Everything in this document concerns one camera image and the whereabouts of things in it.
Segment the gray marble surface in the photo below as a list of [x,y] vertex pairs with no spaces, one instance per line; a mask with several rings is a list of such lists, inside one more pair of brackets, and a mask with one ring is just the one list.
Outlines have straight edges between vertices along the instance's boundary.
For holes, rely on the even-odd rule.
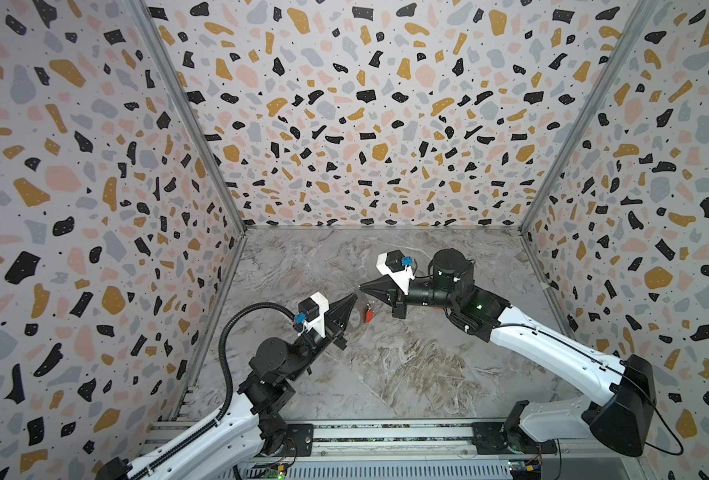
[[[513,230],[251,230],[228,292],[206,361],[179,419],[197,420],[223,401],[218,334],[237,311],[260,301],[297,311],[300,300],[321,291],[330,302],[380,276],[376,257],[400,249],[413,256],[418,274],[437,250],[453,247],[474,258],[475,283],[507,298],[557,329],[547,299]],[[248,375],[258,345],[295,332],[272,310],[242,318],[228,339],[234,388]],[[513,403],[548,402],[571,387],[524,357],[468,336],[439,310],[408,306],[405,320],[375,303],[374,319],[353,312],[348,348],[330,346],[311,376],[293,383],[296,395],[285,418],[444,418],[506,416]]]

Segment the corrugated black hose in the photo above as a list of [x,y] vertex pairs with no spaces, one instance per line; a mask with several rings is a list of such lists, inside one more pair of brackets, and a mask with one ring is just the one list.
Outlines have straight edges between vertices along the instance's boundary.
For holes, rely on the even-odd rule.
[[[229,332],[232,331],[234,324],[237,323],[238,320],[240,320],[241,318],[243,318],[245,315],[249,314],[250,312],[253,312],[255,310],[261,310],[261,309],[277,310],[278,312],[281,312],[282,314],[287,316],[291,321],[293,321],[293,319],[294,319],[293,312],[291,312],[290,310],[288,310],[284,306],[282,306],[278,303],[273,303],[273,302],[254,303],[252,305],[246,306],[244,309],[237,312],[237,314],[234,315],[226,323],[226,325],[224,326],[224,330],[221,331],[221,336],[218,338],[218,363],[221,364],[221,371],[224,374],[224,383],[226,386],[224,405],[222,405],[221,409],[218,410],[218,413],[216,414],[215,419],[206,423],[204,426],[202,426],[199,430],[194,432],[192,435],[184,438],[184,440],[181,441],[179,444],[177,444],[173,448],[169,449],[168,451],[163,453],[161,456],[157,457],[157,459],[155,459],[153,462],[151,462],[148,466],[139,470],[136,475],[133,475],[130,478],[130,480],[139,480],[140,478],[147,476],[152,471],[154,471],[158,466],[161,466],[166,460],[170,459],[172,456],[175,456],[178,452],[183,450],[187,445],[194,442],[203,433],[205,433],[208,430],[210,430],[211,428],[215,427],[217,425],[217,422],[220,422],[221,419],[224,418],[227,411],[229,410],[229,405],[232,403],[232,394],[234,392],[234,387],[232,385],[232,373],[229,371],[229,365],[226,362],[226,338],[229,335]],[[309,335],[305,332],[303,337],[304,337],[304,340],[310,344],[310,346],[313,350],[314,343],[311,341],[311,338],[309,338]],[[242,477],[240,476],[240,472],[237,469],[237,466],[234,466],[234,468],[232,469],[232,474],[234,475],[234,478],[237,478],[238,480],[242,480]]]

